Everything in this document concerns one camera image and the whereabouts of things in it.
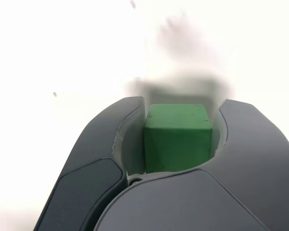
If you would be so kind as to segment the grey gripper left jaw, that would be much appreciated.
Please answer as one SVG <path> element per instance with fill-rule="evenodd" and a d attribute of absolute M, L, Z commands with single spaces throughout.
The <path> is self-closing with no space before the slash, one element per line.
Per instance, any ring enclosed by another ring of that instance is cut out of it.
<path fill-rule="evenodd" d="M 126 97 L 93 118 L 77 139 L 35 226 L 92 231 L 106 206 L 145 173 L 143 97 Z"/>

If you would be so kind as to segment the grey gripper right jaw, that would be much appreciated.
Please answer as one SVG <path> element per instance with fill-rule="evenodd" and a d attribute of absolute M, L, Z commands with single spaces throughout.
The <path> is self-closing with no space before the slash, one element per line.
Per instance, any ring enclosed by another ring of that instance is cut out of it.
<path fill-rule="evenodd" d="M 289 231 L 289 142 L 256 107 L 226 100 L 213 157 L 121 192 L 97 231 Z"/>

